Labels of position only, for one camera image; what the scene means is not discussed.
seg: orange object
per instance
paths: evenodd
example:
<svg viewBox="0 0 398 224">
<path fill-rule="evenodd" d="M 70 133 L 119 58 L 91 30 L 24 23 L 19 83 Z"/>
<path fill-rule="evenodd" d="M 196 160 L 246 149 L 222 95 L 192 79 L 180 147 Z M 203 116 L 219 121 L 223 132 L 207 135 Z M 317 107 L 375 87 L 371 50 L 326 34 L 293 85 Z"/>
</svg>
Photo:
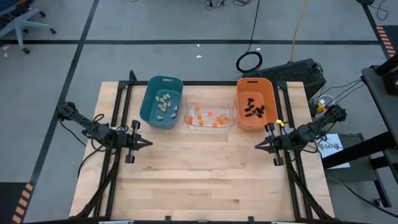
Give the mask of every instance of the orange object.
<svg viewBox="0 0 398 224">
<path fill-rule="evenodd" d="M 242 78 L 236 85 L 238 99 L 238 118 L 239 127 L 244 131 L 262 131 L 264 125 L 275 123 L 278 119 L 274 88 L 272 83 L 266 78 Z M 248 112 L 244 109 L 248 107 L 248 98 L 253 98 L 253 105 L 261 107 L 264 105 L 264 115 L 259 118 L 256 115 L 246 117 Z"/>
</svg>

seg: white object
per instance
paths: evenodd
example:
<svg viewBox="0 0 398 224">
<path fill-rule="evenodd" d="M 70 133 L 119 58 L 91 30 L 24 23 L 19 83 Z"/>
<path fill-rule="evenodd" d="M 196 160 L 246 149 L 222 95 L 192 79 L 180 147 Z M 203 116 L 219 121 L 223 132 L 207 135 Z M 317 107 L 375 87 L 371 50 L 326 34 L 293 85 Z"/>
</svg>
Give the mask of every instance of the white object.
<svg viewBox="0 0 398 224">
<path fill-rule="evenodd" d="M 318 148 L 321 152 L 322 158 L 326 158 L 330 155 L 333 155 L 336 152 L 340 152 L 343 150 L 343 146 L 341 145 L 340 138 L 338 134 L 327 134 L 326 142 L 324 140 L 318 141 Z M 349 168 L 349 162 L 340 164 L 335 167 L 331 167 L 329 169 L 339 169 L 339 168 Z"/>
</svg>

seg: black metal frame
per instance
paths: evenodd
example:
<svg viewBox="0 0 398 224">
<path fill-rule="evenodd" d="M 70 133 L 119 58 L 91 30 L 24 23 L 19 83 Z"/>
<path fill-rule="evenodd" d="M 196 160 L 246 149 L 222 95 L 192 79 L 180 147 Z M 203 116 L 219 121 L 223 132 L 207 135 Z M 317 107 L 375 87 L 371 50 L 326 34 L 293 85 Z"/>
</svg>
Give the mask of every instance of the black metal frame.
<svg viewBox="0 0 398 224">
<path fill-rule="evenodd" d="M 113 115 L 112 115 L 112 120 L 111 120 L 111 125 L 112 126 L 116 126 L 117 124 L 117 116 L 119 113 L 119 107 L 120 107 L 120 101 L 121 101 L 121 96 L 122 96 L 122 92 L 123 90 L 127 87 L 127 93 L 126 93 L 126 98 L 125 98 L 125 102 L 124 102 L 124 108 L 123 108 L 123 113 L 122 113 L 122 121 L 121 121 L 121 125 L 126 125 L 126 120 L 127 120 L 127 113 L 128 113 L 128 108 L 129 108 L 129 102 L 131 99 L 131 90 L 132 87 L 134 85 L 147 85 L 148 81 L 137 81 L 136 76 L 134 75 L 134 73 L 132 71 L 130 71 L 130 80 L 129 81 L 120 81 L 118 84 L 118 92 L 116 93 L 116 99 L 115 99 L 115 104 L 114 104 L 114 109 L 113 109 Z M 184 81 L 183 82 L 184 85 L 236 85 L 237 81 L 230 81 L 230 82 L 218 82 L 218 81 Z M 289 120 L 289 125 L 291 128 L 294 128 L 294 119 L 293 119 L 293 112 L 292 112 L 292 108 L 290 105 L 290 99 L 289 99 L 289 94 L 287 93 L 287 85 L 286 82 L 277 82 L 276 84 L 274 84 L 274 91 L 275 91 L 275 100 L 276 100 L 276 104 L 277 104 L 277 113 L 278 113 L 278 117 L 279 119 L 283 120 L 283 114 L 282 114 L 282 108 L 281 108 L 281 104 L 280 104 L 280 96 L 279 96 L 279 92 L 278 92 L 278 86 L 283 90 L 284 92 L 284 100 L 285 100 L 285 105 L 286 105 L 286 110 L 287 110 L 287 116 L 288 116 L 288 120 Z M 113 179 L 111 181 L 111 185 L 109 188 L 109 197 L 108 197 L 108 201 L 106 204 L 106 213 L 105 216 L 106 217 L 111 217 L 111 212 L 112 212 L 112 207 L 113 207 L 113 200 L 114 200 L 114 192 L 116 190 L 116 181 L 118 178 L 118 174 L 117 174 L 117 170 L 119 167 L 119 163 L 120 163 L 120 153 L 121 153 L 121 149 L 116 149 L 116 154 L 115 154 L 115 158 L 114 158 L 114 165 L 117 166 L 116 169 L 116 173 L 113 176 Z M 301 160 L 301 156 L 299 154 L 299 152 L 295 151 L 295 156 L 296 156 L 296 164 L 297 164 L 297 170 L 298 170 L 298 176 L 300 177 L 300 180 L 304 183 L 305 185 L 305 176 L 304 176 L 304 169 L 303 169 L 303 165 L 302 165 L 302 160 Z M 99 185 L 103 185 L 104 184 L 104 180 L 106 178 L 106 174 L 108 172 L 108 167 L 109 167 L 109 160 L 111 158 L 111 154 L 109 151 L 107 151 L 107 153 L 104 156 L 104 162 L 103 162 L 103 167 L 102 167 L 102 171 L 101 171 L 101 178 L 100 178 L 100 182 Z M 286 162 L 289 162 L 291 160 L 290 158 L 290 154 L 285 151 L 285 159 L 287 160 Z M 297 198 L 297 191 L 295 188 L 295 183 L 293 181 L 292 178 L 289 177 L 289 187 L 290 187 L 290 194 L 292 196 L 292 205 L 293 205 L 293 210 L 294 210 L 294 217 L 296 220 L 299 220 L 301 218 L 300 215 L 300 207 L 299 207 L 299 202 L 298 202 L 298 198 Z M 311 207 L 309 205 L 309 203 L 307 202 L 307 199 L 303 197 L 303 201 L 304 201 L 304 205 L 305 205 L 305 213 L 307 215 L 307 218 L 313 218 L 312 217 L 312 210 Z M 98 200 L 96 207 L 95 207 L 95 211 L 93 216 L 94 217 L 98 217 L 100 214 L 100 209 L 101 209 L 101 200 Z M 253 223 L 269 223 L 269 222 L 255 222 L 253 218 L 249 217 L 249 222 L 250 220 L 253 221 Z M 247 223 L 247 222 L 212 222 L 212 223 Z"/>
<path fill-rule="evenodd" d="M 148 82 L 142 82 L 142 81 L 137 81 L 137 78 L 135 74 L 130 71 L 130 77 L 129 81 L 119 81 L 118 83 L 118 91 L 116 93 L 116 99 L 115 99 L 115 104 L 114 104 L 114 109 L 113 109 L 113 115 L 112 115 L 112 120 L 111 120 L 111 125 L 112 126 L 117 126 L 117 117 L 119 113 L 119 107 L 121 104 L 121 97 L 123 90 L 127 87 L 127 93 L 124 101 L 124 108 L 123 108 L 123 114 L 122 114 L 122 120 L 121 120 L 121 125 L 126 125 L 127 121 L 127 113 L 128 113 L 128 108 L 129 108 L 129 103 L 131 99 L 131 91 L 132 87 L 134 85 L 147 85 Z M 231 82 L 207 82 L 207 81 L 188 81 L 188 82 L 183 82 L 184 85 L 236 85 L 236 81 L 231 81 Z M 293 112 L 291 109 L 290 105 L 290 100 L 289 100 L 289 94 L 287 93 L 287 85 L 286 82 L 278 82 L 276 84 L 273 84 L 274 86 L 274 91 L 275 91 L 275 101 L 276 101 L 276 106 L 277 106 L 277 114 L 279 119 L 283 119 L 283 114 L 282 114 L 282 107 L 280 103 L 280 96 L 279 96 L 279 91 L 278 88 L 281 88 L 284 93 L 284 100 L 285 100 L 285 105 L 286 105 L 286 110 L 287 110 L 287 116 L 289 119 L 289 124 L 291 128 L 294 128 L 294 120 L 293 120 Z M 112 212 L 112 207 L 113 207 L 113 200 L 114 200 L 114 194 L 116 190 L 116 182 L 118 178 L 118 169 L 119 169 L 119 164 L 120 164 L 120 155 L 121 155 L 121 148 L 116 149 L 116 153 L 114 156 L 114 161 L 112 164 L 111 170 L 108 172 L 108 167 L 109 167 L 109 160 L 111 158 L 111 153 L 109 151 L 106 151 L 105 156 L 104 156 L 104 161 L 103 161 L 103 167 L 101 171 L 101 177 L 100 177 L 100 182 L 99 182 L 99 189 L 96 191 L 94 197 L 90 200 L 92 203 L 92 206 L 86 206 L 82 212 L 80 212 L 76 217 L 73 217 L 69 220 L 57 220 L 57 221 L 51 221 L 51 223 L 99 223 L 103 221 L 110 221 L 111 217 L 111 212 Z M 285 155 L 285 160 L 286 160 L 286 167 L 288 172 L 291 170 L 294 170 L 292 163 L 291 163 L 291 158 L 290 158 L 290 153 L 287 150 L 284 150 L 284 155 Z M 290 187 L 290 194 L 292 197 L 292 205 L 293 205 L 293 210 L 294 210 L 294 217 L 296 222 L 300 223 L 335 223 L 336 220 L 331 219 L 327 214 L 324 215 L 324 217 L 329 218 L 329 219 L 313 219 L 312 217 L 312 210 L 310 207 L 308 200 L 311 200 L 312 202 L 315 202 L 315 199 L 311 196 L 310 192 L 306 188 L 305 184 L 305 176 L 304 176 L 304 169 L 302 166 L 302 160 L 300 157 L 299 153 L 295 153 L 296 156 L 296 164 L 297 164 L 297 170 L 298 173 L 295 174 L 293 177 L 289 175 L 289 187 Z M 101 199 L 103 192 L 107 188 L 108 184 L 110 183 L 110 188 L 109 188 L 109 197 L 108 201 L 106 203 L 106 213 L 104 217 L 100 217 L 100 209 L 101 209 Z M 299 189 L 303 192 L 303 201 L 305 205 L 305 212 L 307 217 L 302 218 L 300 214 L 300 207 L 299 207 L 299 202 L 297 198 L 297 191 L 296 191 L 296 184 L 299 187 Z M 89 217 L 88 215 L 90 214 L 92 208 L 95 206 L 95 210 L 93 213 L 93 217 Z M 192 224 L 200 224 L 200 223 L 206 223 L 206 224 L 269 224 L 273 222 L 257 222 L 254 220 L 254 217 L 248 217 L 248 220 L 246 222 L 229 222 L 229 221 L 172 221 L 170 216 L 166 216 L 165 220 L 162 221 L 152 221 L 152 220 L 134 220 L 134 223 L 138 224 L 148 224 L 148 223 L 164 223 L 164 224 L 172 224 L 172 223 L 192 223 Z M 339 222 L 339 223 L 345 223 L 345 224 L 350 224 L 351 222 Z"/>
</svg>

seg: black cable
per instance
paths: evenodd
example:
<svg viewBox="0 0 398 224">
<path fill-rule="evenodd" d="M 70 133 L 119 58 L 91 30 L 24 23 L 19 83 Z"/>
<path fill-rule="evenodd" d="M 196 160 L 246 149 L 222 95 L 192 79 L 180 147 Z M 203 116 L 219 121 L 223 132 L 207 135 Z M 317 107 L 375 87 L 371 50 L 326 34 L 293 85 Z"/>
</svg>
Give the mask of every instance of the black cable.
<svg viewBox="0 0 398 224">
<path fill-rule="evenodd" d="M 119 131 L 119 130 L 118 130 L 119 128 L 126 128 L 124 131 L 128 131 L 128 130 L 129 130 L 129 127 L 126 126 L 126 125 L 117 127 L 117 128 L 116 128 L 116 131 L 113 133 L 111 143 L 109 144 L 109 146 L 108 146 L 105 150 L 100 151 L 100 150 L 94 148 L 94 151 L 93 151 L 92 153 L 90 153 L 87 157 L 85 157 L 85 159 L 83 159 L 83 161 L 81 162 L 81 164 L 80 164 L 80 166 L 79 166 L 79 169 L 78 169 L 78 173 L 77 173 L 77 177 L 78 177 L 78 178 L 79 178 L 79 175 L 80 175 L 81 168 L 83 167 L 83 164 L 87 161 L 88 158 L 90 158 L 90 157 L 91 157 L 92 155 L 94 155 L 96 152 L 104 152 L 104 151 L 107 151 L 107 150 L 111 150 L 110 147 L 111 147 L 112 144 L 113 144 L 114 137 L 115 137 L 116 133 Z"/>
<path fill-rule="evenodd" d="M 232 4 L 234 4 L 235 6 L 245 6 L 248 5 L 252 2 L 252 0 L 234 0 L 232 1 Z"/>
<path fill-rule="evenodd" d="M 365 86 L 365 84 L 361 85 L 360 87 L 356 87 L 355 89 L 351 90 L 349 93 L 347 93 L 344 97 L 342 97 L 339 101 L 337 101 L 336 103 L 339 103 L 341 100 L 343 100 L 344 98 L 346 98 L 350 93 L 354 92 L 355 90 L 361 88 L 362 86 Z"/>
<path fill-rule="evenodd" d="M 60 124 L 61 124 L 61 126 L 62 126 L 63 128 L 65 128 L 67 131 L 69 131 L 70 134 L 72 134 L 72 135 L 77 139 L 77 141 L 79 141 L 80 143 L 82 143 L 82 145 L 84 145 L 84 146 L 86 147 L 86 144 L 85 144 L 82 140 L 80 140 L 80 139 L 76 136 L 76 134 L 73 133 L 73 131 L 71 131 L 71 130 L 69 130 L 67 127 L 65 127 L 65 125 L 63 125 L 63 123 L 62 123 L 61 120 L 59 120 L 59 122 L 60 122 Z"/>
<path fill-rule="evenodd" d="M 373 9 L 377 9 L 376 15 L 377 15 L 377 18 L 380 19 L 381 21 L 386 20 L 388 14 L 389 14 L 389 11 L 387 11 L 387 10 L 381 8 L 381 4 L 382 4 L 383 2 L 385 2 L 385 1 L 386 1 L 386 0 L 382 0 L 382 1 L 380 2 L 380 4 L 379 4 L 379 7 L 374 7 L 374 6 L 372 6 L 372 5 L 369 5 L 369 6 L 372 7 Z M 380 18 L 379 11 L 386 12 L 386 13 L 387 13 L 386 16 L 384 16 L 384 18 Z"/>
<path fill-rule="evenodd" d="M 248 48 L 248 50 L 246 51 L 246 53 L 244 53 L 242 56 L 240 56 L 240 57 L 238 58 L 238 60 L 236 61 L 236 69 L 238 69 L 238 71 L 240 71 L 241 73 L 248 73 L 248 72 L 257 71 L 259 68 L 261 68 L 261 65 L 262 65 L 262 55 L 261 55 L 259 52 L 250 52 L 250 51 L 249 51 L 249 50 L 250 50 L 250 47 L 251 47 L 251 42 L 253 41 L 254 29 L 256 28 L 256 22 L 257 22 L 257 15 L 258 15 L 258 12 L 259 12 L 259 6 L 260 6 L 260 0 L 258 0 L 258 2 L 257 2 L 256 16 L 255 16 L 255 19 L 254 19 L 253 30 L 252 30 L 252 32 L 251 32 L 249 48 Z M 247 55 L 257 55 L 257 57 L 259 57 L 259 63 L 258 63 L 254 68 L 252 68 L 252 69 L 243 70 L 243 69 L 240 67 L 240 63 L 241 63 L 241 60 L 242 60 L 244 57 L 246 57 Z"/>
<path fill-rule="evenodd" d="M 211 10 L 213 10 L 214 8 L 223 7 L 223 6 L 224 6 L 224 2 L 225 2 L 225 1 L 221 1 L 221 2 L 220 2 L 220 0 L 217 0 L 216 6 L 214 6 L 211 0 L 206 0 L 206 1 L 205 1 L 205 9 L 206 9 L 207 11 L 211 11 Z"/>
<path fill-rule="evenodd" d="M 363 202 L 365 202 L 365 203 L 371 205 L 372 207 L 374 207 L 374 208 L 376 208 L 376 209 L 378 209 L 378 210 L 380 210 L 380 211 L 386 213 L 387 215 L 390 215 L 390 216 L 392 216 L 392 217 L 394 217 L 394 218 L 398 218 L 398 215 L 396 215 L 396 214 L 394 214 L 394 213 L 392 213 L 392 212 L 389 212 L 389 211 L 387 211 L 387 210 L 385 210 L 385 209 L 383 209 L 383 208 L 381 208 L 381 207 L 379 207 L 379 206 L 377 206 L 377 205 L 374 205 L 372 202 L 370 202 L 370 201 L 366 200 L 365 198 L 361 197 L 361 196 L 358 195 L 354 190 L 352 190 L 350 187 L 348 187 L 346 184 L 341 183 L 339 180 L 336 180 L 336 179 L 333 178 L 333 177 L 330 177 L 330 176 L 328 176 L 328 175 L 326 175 L 326 176 L 327 176 L 328 178 L 334 180 L 335 182 L 337 182 L 337 183 L 339 183 L 339 184 L 345 186 L 351 193 L 353 193 L 355 196 L 357 196 L 357 198 L 361 199 Z"/>
<path fill-rule="evenodd" d="M 347 92 L 348 90 L 354 88 L 354 87 L 355 87 L 358 83 L 360 83 L 360 82 L 361 82 L 361 81 L 358 81 L 358 82 L 356 82 L 353 86 L 351 86 L 351 87 L 347 88 L 346 90 L 342 91 L 338 96 L 335 97 L 335 100 L 337 100 L 337 98 L 339 98 L 343 93 L 345 93 L 345 92 Z M 333 102 L 333 100 L 330 101 L 327 105 L 325 105 L 325 107 L 329 106 L 329 104 L 332 103 L 332 102 Z"/>
<path fill-rule="evenodd" d="M 323 92 L 323 94 L 326 94 L 326 92 L 329 91 L 329 90 L 331 90 L 332 88 L 343 88 L 343 87 L 349 86 L 349 85 L 351 85 L 352 83 L 358 82 L 358 81 L 361 81 L 361 79 L 354 80 L 354 81 L 350 82 L 349 84 L 343 85 L 343 86 L 332 86 L 332 87 L 330 87 L 329 89 L 327 89 L 325 92 Z"/>
</svg>

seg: wooden tabletop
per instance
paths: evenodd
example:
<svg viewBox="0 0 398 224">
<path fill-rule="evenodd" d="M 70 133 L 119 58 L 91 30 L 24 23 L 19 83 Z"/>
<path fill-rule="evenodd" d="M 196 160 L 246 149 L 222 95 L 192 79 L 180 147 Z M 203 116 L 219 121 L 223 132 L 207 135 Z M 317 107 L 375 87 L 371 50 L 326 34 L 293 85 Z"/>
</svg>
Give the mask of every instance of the wooden tabletop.
<svg viewBox="0 0 398 224">
<path fill-rule="evenodd" d="M 111 122 L 117 86 L 102 83 L 95 110 L 105 115 L 102 123 Z M 139 116 L 145 90 L 146 86 L 133 86 L 127 124 L 140 121 L 139 134 L 154 145 L 136 152 L 134 164 L 121 160 L 112 219 L 164 220 L 170 215 L 173 220 L 245 221 L 248 216 L 257 221 L 294 220 L 286 167 L 274 166 L 273 154 L 254 149 L 267 136 L 265 131 L 244 132 L 237 123 L 224 133 L 191 130 L 181 114 L 171 130 L 152 128 Z M 295 125 L 310 122 L 303 84 L 288 83 L 288 92 Z M 188 95 L 236 99 L 236 87 L 185 86 L 182 102 Z M 286 118 L 282 92 L 280 96 Z M 87 144 L 85 157 L 92 151 Z M 121 158 L 126 154 L 123 149 Z M 83 166 L 70 215 L 80 212 L 98 188 L 103 157 L 96 153 Z M 334 216 L 320 155 L 303 152 L 302 160 L 309 191 Z M 297 192 L 305 217 L 298 188 Z M 102 215 L 107 197 L 106 192 Z"/>
</svg>

